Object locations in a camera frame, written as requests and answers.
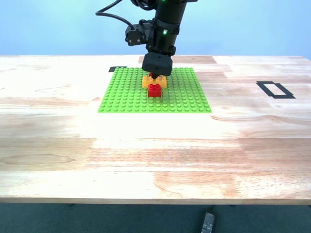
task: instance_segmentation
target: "wood grain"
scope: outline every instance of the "wood grain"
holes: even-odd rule
[[[175,56],[212,114],[97,114],[109,68],[141,61],[0,57],[0,201],[311,204],[308,59]]]

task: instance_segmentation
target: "green carpet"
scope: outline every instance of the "green carpet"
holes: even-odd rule
[[[199,233],[203,205],[0,204],[0,233]],[[308,206],[215,206],[216,233],[310,233]]]

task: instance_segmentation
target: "black cable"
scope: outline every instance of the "black cable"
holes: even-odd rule
[[[116,0],[114,3],[110,4],[109,6],[99,10],[98,12],[95,13],[95,15],[97,16],[106,16],[106,17],[111,17],[111,18],[115,18],[115,19],[118,19],[120,21],[122,21],[123,23],[126,23],[128,26],[131,27],[131,29],[133,30],[134,29],[134,26],[129,22],[127,21],[126,19],[120,17],[120,16],[116,16],[116,15],[113,15],[113,14],[107,14],[107,13],[104,13],[106,10],[109,10],[111,7],[117,5],[119,2],[121,2],[122,0]]]
[[[153,10],[153,9],[156,7],[156,2],[157,2],[157,1],[155,1],[155,3],[154,3],[153,5],[151,5],[151,6],[145,6],[144,4],[142,4],[142,3],[140,2],[140,0],[136,0],[137,5],[138,5],[141,9],[143,9],[143,10],[145,10],[145,11],[151,11],[151,10]]]

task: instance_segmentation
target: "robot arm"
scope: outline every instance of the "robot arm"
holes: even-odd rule
[[[112,6],[118,4],[117,0],[110,6],[98,11],[96,15],[120,17],[103,13]],[[130,24],[121,18],[121,21],[129,26],[125,31],[125,41],[129,46],[146,44],[148,53],[145,55],[142,69],[152,73],[156,78],[159,74],[169,76],[173,62],[171,56],[175,55],[175,41],[179,34],[179,27],[187,5],[187,2],[197,0],[131,0],[131,2],[144,10],[155,9],[155,17],[152,20],[140,20],[139,24]]]

